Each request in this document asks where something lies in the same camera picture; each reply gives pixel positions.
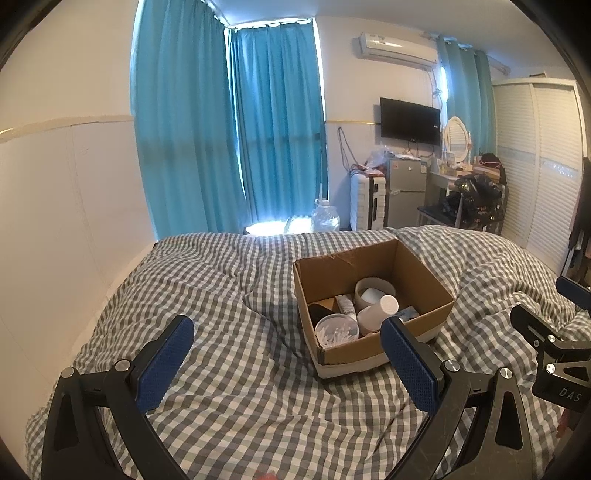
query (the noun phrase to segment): television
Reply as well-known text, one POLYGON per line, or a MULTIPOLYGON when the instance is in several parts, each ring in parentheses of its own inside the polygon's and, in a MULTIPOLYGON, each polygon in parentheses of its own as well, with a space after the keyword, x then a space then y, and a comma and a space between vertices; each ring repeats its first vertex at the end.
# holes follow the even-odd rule
POLYGON ((440 115, 437 108, 380 98, 382 137, 440 145, 440 115))

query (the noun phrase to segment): curtain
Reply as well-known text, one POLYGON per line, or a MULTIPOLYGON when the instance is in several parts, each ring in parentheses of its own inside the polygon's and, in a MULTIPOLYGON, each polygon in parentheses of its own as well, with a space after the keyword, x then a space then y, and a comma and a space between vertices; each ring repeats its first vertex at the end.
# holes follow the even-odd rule
POLYGON ((254 222, 309 215, 327 184, 314 26, 230 32, 230 77, 246 200, 254 222))
POLYGON ((486 53, 437 39, 447 77, 447 116, 459 117, 472 136, 472 154, 496 153, 495 102, 486 53))
POLYGON ((134 39, 132 111, 158 238, 241 232, 223 25, 200 0, 146 0, 134 39))

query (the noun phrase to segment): white squeeze tube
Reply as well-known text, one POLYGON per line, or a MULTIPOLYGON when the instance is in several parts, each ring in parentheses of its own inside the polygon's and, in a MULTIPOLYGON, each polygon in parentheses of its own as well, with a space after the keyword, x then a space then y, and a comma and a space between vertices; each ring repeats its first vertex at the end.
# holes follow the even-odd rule
POLYGON ((357 321, 355 305, 353 305, 353 297, 351 295, 337 295, 335 298, 340 312, 357 321))
POLYGON ((357 315, 359 331, 362 335, 379 332, 382 322, 398 311, 398 300, 391 295, 384 295, 379 302, 365 307, 357 315))

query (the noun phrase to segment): white wall-mounted air conditioner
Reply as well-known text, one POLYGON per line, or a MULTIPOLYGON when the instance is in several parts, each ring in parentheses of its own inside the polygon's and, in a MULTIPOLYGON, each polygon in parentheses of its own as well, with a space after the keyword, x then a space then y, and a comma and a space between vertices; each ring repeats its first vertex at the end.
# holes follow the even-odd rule
POLYGON ((394 60, 431 70, 437 63, 437 50, 418 43, 364 33, 359 37, 361 54, 375 60, 394 60))

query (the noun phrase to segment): white louvered wardrobe door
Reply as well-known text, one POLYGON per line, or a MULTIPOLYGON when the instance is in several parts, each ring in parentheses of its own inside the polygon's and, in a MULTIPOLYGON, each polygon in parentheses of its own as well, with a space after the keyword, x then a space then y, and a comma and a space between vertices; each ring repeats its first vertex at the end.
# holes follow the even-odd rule
POLYGON ((534 102, 540 171, 527 250, 559 273, 582 176, 582 126, 572 87, 534 84, 534 102))
POLYGON ((529 84, 494 88, 497 155, 505 167, 509 198, 502 235, 527 244, 535 202, 536 139, 534 102, 529 84))

